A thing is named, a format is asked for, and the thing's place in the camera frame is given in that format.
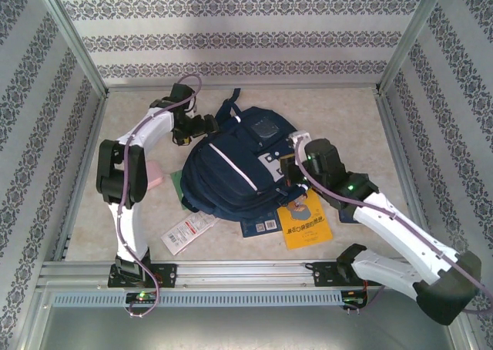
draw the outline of beige floor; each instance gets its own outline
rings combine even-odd
[[[111,93],[99,143],[116,139],[131,129],[147,111],[149,104],[168,92]],[[199,113],[215,114],[231,94],[229,90],[203,90],[197,100]],[[347,169],[366,172],[382,192],[403,212],[407,207],[397,179],[371,89],[285,89],[242,90],[238,105],[242,109],[259,106],[275,109],[299,130],[312,138],[326,137],[339,149]],[[334,239],[289,251],[282,233],[243,239],[238,223],[221,220],[175,257],[160,237],[189,213],[182,210],[168,174],[181,169],[190,146],[177,147],[171,135],[159,141],[147,160],[157,160],[166,175],[165,182],[152,189],[143,200],[143,226],[153,260],[286,260],[335,258],[352,243],[368,246],[379,254],[398,257],[385,241],[359,224],[340,225],[337,212],[325,204]],[[116,253],[116,235],[109,209],[96,192],[97,150],[72,239],[68,261],[111,261]]]

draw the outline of white label tag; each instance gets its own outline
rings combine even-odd
[[[211,228],[217,221],[218,219],[213,215],[199,211],[198,213],[190,214],[185,220],[180,221],[163,234],[161,239],[169,251],[173,255],[176,255],[186,245]]]

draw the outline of damask pattern wall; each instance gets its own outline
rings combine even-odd
[[[432,234],[474,251],[490,290],[492,9],[493,0],[439,0],[387,92]],[[493,316],[470,318],[480,348],[493,348]]]
[[[99,97],[42,0],[0,0],[0,349],[14,348]]]
[[[377,83],[420,0],[63,0],[108,86]]]

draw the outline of purple cable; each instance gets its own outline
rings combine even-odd
[[[129,255],[133,258],[133,260],[136,261],[136,263],[152,278],[154,282],[154,286],[156,287],[156,300],[154,301],[153,306],[151,306],[149,309],[144,311],[142,314],[134,315],[132,311],[132,305],[129,306],[128,313],[130,314],[131,317],[133,316],[138,316],[142,318],[144,315],[148,315],[154,308],[159,304],[159,282],[157,281],[157,278],[154,276],[154,274],[151,272],[150,269],[148,269],[147,266],[145,266],[140,259],[136,256],[135,251],[132,251],[132,249],[129,247],[127,242],[125,241],[125,238],[123,238],[122,235],[122,228],[120,225],[120,220],[122,218],[122,209],[125,206],[126,202],[126,193],[129,190],[129,148],[130,148],[130,143],[133,141],[133,139],[136,137],[136,134],[141,130],[150,120],[152,120],[154,117],[161,115],[162,113],[165,113],[166,111],[170,111],[171,109],[174,109],[175,107],[181,106],[189,101],[191,101],[193,98],[196,97],[196,95],[200,92],[202,89],[202,79],[200,78],[199,75],[197,74],[189,74],[185,75],[183,78],[178,80],[178,84],[180,84],[184,79],[189,78],[189,77],[195,77],[199,81],[199,86],[197,87],[197,90],[195,91],[194,94],[192,94],[190,97],[185,98],[183,101],[180,101],[178,103],[174,103],[170,106],[167,106],[164,109],[159,110],[158,112],[154,113],[151,116],[148,116],[145,118],[136,128],[130,133],[128,140],[125,143],[125,149],[123,150],[123,192],[122,192],[122,200],[120,201],[118,205],[118,214],[116,217],[116,234],[118,236],[118,239],[122,243],[123,247],[127,250]]]
[[[445,260],[449,265],[451,265],[456,271],[461,273],[464,277],[466,277],[474,286],[476,286],[479,290],[481,290],[485,296],[488,298],[490,301],[490,307],[487,309],[481,309],[481,310],[471,310],[471,309],[464,309],[462,312],[466,314],[474,314],[474,315],[479,315],[479,314],[489,314],[493,312],[493,294],[480,282],[478,282],[474,277],[472,277],[467,271],[465,271],[463,268],[459,267],[452,259],[450,259],[447,255],[445,255],[439,248],[434,246],[430,241],[428,241],[426,238],[421,236],[411,225],[409,225],[404,219],[393,213],[392,211],[389,211],[387,209],[384,209],[383,207],[375,206],[372,204],[367,204],[366,202],[361,202],[358,200],[352,200],[347,197],[340,196],[338,194],[335,194],[334,192],[329,191],[327,188],[325,188],[322,184],[318,183],[305,169],[303,163],[301,162],[301,156],[300,156],[300,142],[298,142],[294,148],[294,156],[296,158],[296,162],[298,163],[298,166],[300,167],[301,173],[320,191],[324,192],[325,194],[335,198],[336,200],[342,201],[342,202],[347,202],[349,204],[356,205],[358,207],[369,207],[370,209],[376,210],[381,212],[384,215],[387,215],[391,217],[392,219],[395,219],[398,221],[402,226],[404,226],[408,231],[410,231],[418,240],[423,242],[426,246],[428,246],[434,253],[437,254],[438,258]]]

